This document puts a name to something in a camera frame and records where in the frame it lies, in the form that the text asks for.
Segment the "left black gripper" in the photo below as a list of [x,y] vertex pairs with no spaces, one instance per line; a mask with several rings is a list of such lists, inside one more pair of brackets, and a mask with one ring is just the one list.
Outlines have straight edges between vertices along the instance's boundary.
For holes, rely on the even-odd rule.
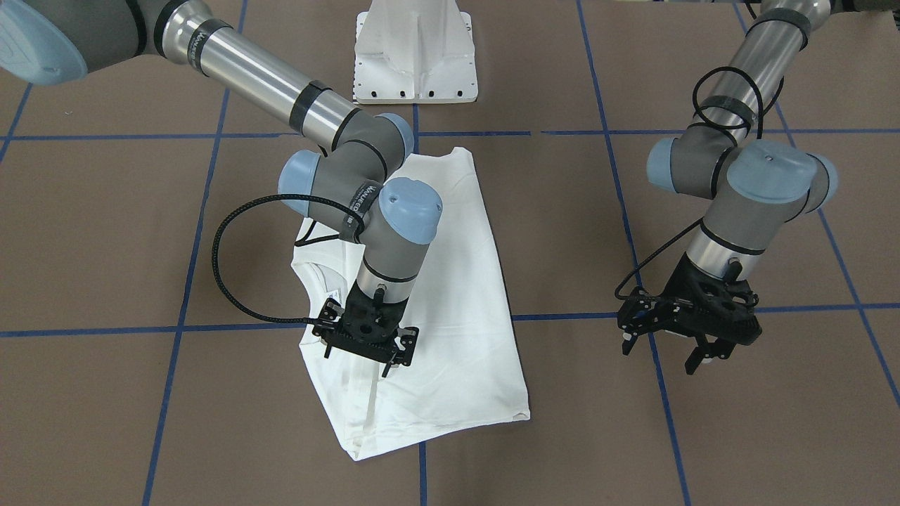
[[695,348],[685,371],[693,375],[701,364],[729,359],[735,345],[755,342],[762,331],[755,315],[759,298],[746,280],[739,280],[742,273],[743,264],[729,259],[724,278],[714,278],[683,256],[661,294],[640,285],[627,295],[617,292],[623,302],[617,312],[622,354],[629,356],[637,337],[652,331],[692,337]]

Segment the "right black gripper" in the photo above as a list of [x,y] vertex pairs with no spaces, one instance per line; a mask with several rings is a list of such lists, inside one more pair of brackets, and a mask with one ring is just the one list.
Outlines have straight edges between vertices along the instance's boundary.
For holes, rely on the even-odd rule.
[[333,348],[386,363],[380,373],[388,377],[396,366],[410,366],[418,339],[417,327],[401,327],[408,302],[386,302],[385,290],[373,297],[353,285],[344,306],[328,298],[319,311],[312,334],[321,337],[328,359]]

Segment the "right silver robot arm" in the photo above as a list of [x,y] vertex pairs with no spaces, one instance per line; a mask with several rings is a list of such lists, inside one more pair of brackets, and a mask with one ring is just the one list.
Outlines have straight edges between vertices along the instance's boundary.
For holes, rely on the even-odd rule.
[[208,360],[307,380],[296,330],[216,288],[219,222],[307,142],[221,84],[140,57],[60,86],[2,73],[2,392],[160,389]]

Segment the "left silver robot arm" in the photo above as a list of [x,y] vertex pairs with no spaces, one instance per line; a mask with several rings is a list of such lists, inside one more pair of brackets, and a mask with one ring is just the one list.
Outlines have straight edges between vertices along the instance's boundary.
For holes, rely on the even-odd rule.
[[664,191],[707,199],[705,214],[675,240],[687,249],[659,294],[637,285],[615,295],[630,355],[640,336],[668,332],[694,342],[691,375],[761,336],[759,296],[749,276],[784,223],[817,214],[839,185],[835,164],[783,142],[765,140],[764,122],[778,102],[785,72],[812,34],[839,14],[890,13],[896,1],[747,1],[752,22],[726,66],[695,83],[684,134],[650,150],[646,176]]

